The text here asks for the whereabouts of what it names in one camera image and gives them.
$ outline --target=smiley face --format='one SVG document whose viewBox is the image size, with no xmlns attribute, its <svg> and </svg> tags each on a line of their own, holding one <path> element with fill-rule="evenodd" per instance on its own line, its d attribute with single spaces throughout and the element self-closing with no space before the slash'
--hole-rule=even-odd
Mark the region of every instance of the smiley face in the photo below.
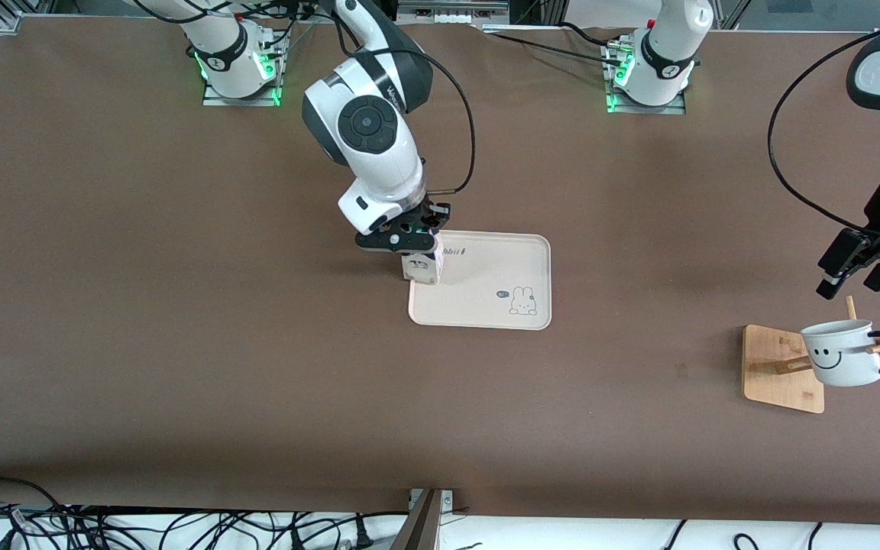
<svg viewBox="0 0 880 550">
<path fill-rule="evenodd" d="M 829 370 L 834 368 L 837 365 L 841 365 L 841 359 L 844 358 L 844 353 L 841 351 L 837 352 L 837 362 L 834 365 L 830 365 L 829 367 L 825 367 L 820 364 L 821 360 L 824 363 L 829 362 L 830 357 L 830 349 L 814 349 L 814 352 L 810 355 L 810 361 L 814 362 L 814 365 L 817 365 L 818 369 Z"/>
</svg>

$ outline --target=floor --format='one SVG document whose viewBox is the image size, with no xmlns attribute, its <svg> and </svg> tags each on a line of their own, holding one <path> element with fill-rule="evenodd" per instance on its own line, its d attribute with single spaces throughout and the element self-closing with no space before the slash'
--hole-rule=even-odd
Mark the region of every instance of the floor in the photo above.
<svg viewBox="0 0 880 550">
<path fill-rule="evenodd" d="M 720 0 L 730 14 L 743 0 Z M 654 18 L 661 0 L 570 0 L 567 20 L 580 27 L 636 27 Z M 58 13 L 142 15 L 112 0 L 59 0 Z M 745 31 L 870 31 L 880 27 L 880 0 L 753 0 L 738 28 Z"/>
</svg>

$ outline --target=white mug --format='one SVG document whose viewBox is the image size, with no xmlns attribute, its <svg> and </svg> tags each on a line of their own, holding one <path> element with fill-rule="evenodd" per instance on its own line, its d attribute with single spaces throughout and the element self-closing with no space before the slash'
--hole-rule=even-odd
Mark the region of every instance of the white mug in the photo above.
<svg viewBox="0 0 880 550">
<path fill-rule="evenodd" d="M 827 386 L 863 386 L 880 380 L 880 355 L 868 353 L 880 331 L 871 321 L 831 321 L 800 331 L 807 345 L 814 376 Z"/>
</svg>

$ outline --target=wooden mug stand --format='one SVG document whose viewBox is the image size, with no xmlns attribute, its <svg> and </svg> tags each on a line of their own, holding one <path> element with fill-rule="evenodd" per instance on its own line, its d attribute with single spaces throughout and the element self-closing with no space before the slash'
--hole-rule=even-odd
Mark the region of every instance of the wooden mug stand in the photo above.
<svg viewBox="0 0 880 550">
<path fill-rule="evenodd" d="M 858 318 L 852 296 L 848 296 L 848 316 Z M 869 353 L 880 353 L 880 344 L 869 348 Z M 822 413 L 823 384 L 814 376 L 803 337 L 747 325 L 742 331 L 742 394 L 760 403 Z"/>
</svg>

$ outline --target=beige tray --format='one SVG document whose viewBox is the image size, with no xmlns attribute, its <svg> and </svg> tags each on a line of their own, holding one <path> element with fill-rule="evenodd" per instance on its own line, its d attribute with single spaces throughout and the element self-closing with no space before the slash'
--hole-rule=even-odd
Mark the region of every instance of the beige tray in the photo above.
<svg viewBox="0 0 880 550">
<path fill-rule="evenodd" d="M 541 331 L 552 320 L 552 259 L 539 235 L 441 231 L 438 285 L 409 283 L 420 325 Z"/>
</svg>

